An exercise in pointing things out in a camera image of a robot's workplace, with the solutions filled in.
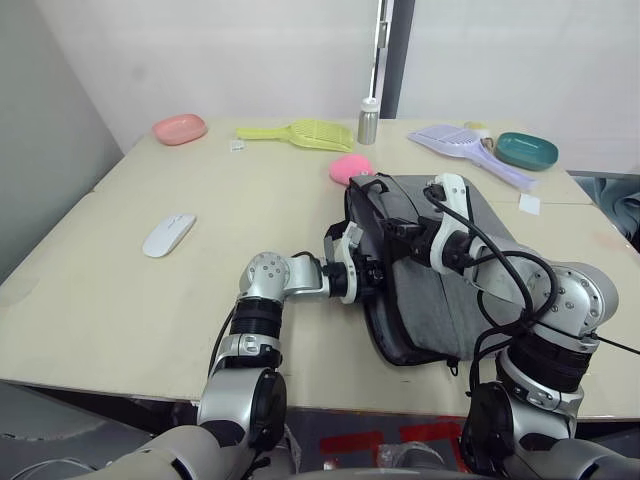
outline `teal soap dish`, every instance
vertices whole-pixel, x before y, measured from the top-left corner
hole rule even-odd
[[[527,170],[545,170],[558,161],[558,147],[553,143],[524,133],[500,135],[494,155],[499,160]]]

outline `pink sponge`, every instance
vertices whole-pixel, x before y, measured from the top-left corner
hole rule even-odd
[[[335,182],[349,185],[349,178],[357,175],[374,175],[369,160],[364,155],[349,153],[329,166],[329,176]]]

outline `white computer mouse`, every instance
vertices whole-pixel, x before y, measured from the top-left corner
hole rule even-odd
[[[196,221],[190,213],[171,215],[161,221],[142,244],[142,251],[147,257],[164,257],[171,252],[187,234]]]

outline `wooden table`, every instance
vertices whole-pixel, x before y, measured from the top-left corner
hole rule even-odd
[[[150,136],[87,194],[0,286],[0,378],[30,385],[159,399],[196,400],[218,330],[256,253],[322,254],[327,226],[341,219],[344,188],[327,175],[339,155],[279,142],[230,151],[234,127],[286,120],[212,120],[180,147]],[[489,200],[516,239],[542,255],[585,261],[611,276],[618,314],[603,336],[638,345],[640,260],[559,168],[534,173],[539,217],[517,209],[519,193],[467,161],[406,140],[433,121],[382,121],[372,146],[356,146],[391,174],[459,173]],[[509,125],[492,125],[500,132]],[[171,213],[198,220],[162,259],[146,235]],[[386,364],[361,308],[332,299],[290,302],[282,328],[289,404],[466,415],[466,365]],[[583,417],[640,417],[637,359],[601,346],[585,377]],[[493,375],[491,362],[483,365]]]

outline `gray bag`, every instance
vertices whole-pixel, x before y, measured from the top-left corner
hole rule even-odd
[[[478,290],[459,275],[440,275],[417,263],[381,226],[390,218],[441,219],[423,195],[432,179],[382,173],[352,177],[345,192],[345,221],[329,228],[327,240],[339,238],[346,223],[354,221],[364,230],[358,253],[384,264],[385,287],[362,300],[369,333],[383,357],[394,365],[446,360],[455,374],[458,360],[472,358],[476,338],[490,327],[477,306]],[[513,240],[478,190],[465,183],[474,223],[487,234]],[[508,321],[517,318],[518,307],[497,299],[491,303],[492,311],[499,304]],[[485,346],[504,339],[496,335]]]

